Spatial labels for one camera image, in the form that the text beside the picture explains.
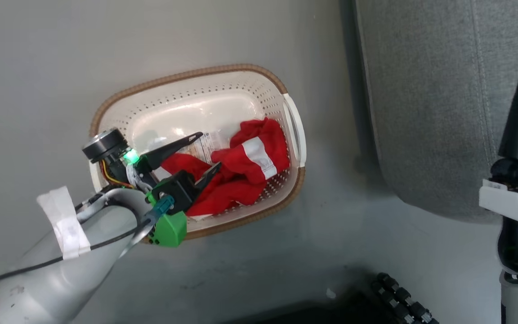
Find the white perforated basket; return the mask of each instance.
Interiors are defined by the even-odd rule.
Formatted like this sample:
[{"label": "white perforated basket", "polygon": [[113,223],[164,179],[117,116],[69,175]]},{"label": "white perforated basket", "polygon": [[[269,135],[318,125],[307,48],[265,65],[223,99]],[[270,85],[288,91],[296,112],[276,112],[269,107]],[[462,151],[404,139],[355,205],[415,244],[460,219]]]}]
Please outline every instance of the white perforated basket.
[{"label": "white perforated basket", "polygon": [[[139,153],[153,141],[174,141],[202,131],[231,137],[239,123],[275,119],[285,134],[290,168],[269,179],[255,205],[239,206],[203,220],[189,219],[187,238],[241,226],[286,207],[298,195],[305,174],[306,143],[299,113],[273,73],[251,64],[203,68],[152,80],[114,94],[95,113],[90,136],[117,127]],[[107,185],[90,165],[96,190]]]}]

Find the white stripe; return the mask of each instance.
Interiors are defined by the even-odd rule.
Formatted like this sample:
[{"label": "white stripe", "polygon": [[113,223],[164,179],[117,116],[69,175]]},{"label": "white stripe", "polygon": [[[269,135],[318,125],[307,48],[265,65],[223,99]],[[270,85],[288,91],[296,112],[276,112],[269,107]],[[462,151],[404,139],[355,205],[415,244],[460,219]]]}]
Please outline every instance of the white stripe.
[{"label": "white stripe", "polygon": [[277,168],[265,152],[265,145],[259,137],[253,137],[243,142],[243,150],[245,150],[245,155],[249,160],[261,167],[265,180],[277,174]]}]

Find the gray cushion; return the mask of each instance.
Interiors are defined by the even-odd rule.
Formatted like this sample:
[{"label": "gray cushion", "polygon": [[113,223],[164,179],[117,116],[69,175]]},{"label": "gray cushion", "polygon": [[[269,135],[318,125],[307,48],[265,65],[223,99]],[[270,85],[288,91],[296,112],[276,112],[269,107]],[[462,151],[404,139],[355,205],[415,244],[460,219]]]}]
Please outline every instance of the gray cushion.
[{"label": "gray cushion", "polygon": [[357,0],[383,176],[403,201],[486,223],[478,206],[518,80],[518,1]]}]

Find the red towel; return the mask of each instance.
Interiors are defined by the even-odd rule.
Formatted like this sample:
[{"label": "red towel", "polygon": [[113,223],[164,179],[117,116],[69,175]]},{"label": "red towel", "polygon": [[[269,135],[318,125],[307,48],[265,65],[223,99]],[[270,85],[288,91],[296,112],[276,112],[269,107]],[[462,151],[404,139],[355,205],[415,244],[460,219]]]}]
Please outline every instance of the red towel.
[{"label": "red towel", "polygon": [[[187,216],[219,214],[238,203],[253,205],[267,180],[289,168],[285,135],[273,119],[244,121],[229,146],[211,154],[214,163],[222,163],[221,169]],[[161,167],[172,174],[183,169],[199,179],[210,165],[194,156],[176,153]]]}]

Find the floor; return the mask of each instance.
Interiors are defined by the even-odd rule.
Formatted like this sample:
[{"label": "floor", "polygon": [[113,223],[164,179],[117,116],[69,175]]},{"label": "floor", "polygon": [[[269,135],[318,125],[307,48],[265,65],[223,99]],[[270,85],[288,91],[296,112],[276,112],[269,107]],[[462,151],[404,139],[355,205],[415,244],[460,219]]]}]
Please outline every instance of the floor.
[{"label": "floor", "polygon": [[300,196],[177,249],[138,246],[76,323],[224,322],[325,302],[377,271],[442,323],[499,322],[498,226],[410,207],[381,180],[348,0],[0,0],[0,273],[49,231],[37,195],[92,192],[80,146],[104,99],[236,62],[274,72],[298,106]]}]

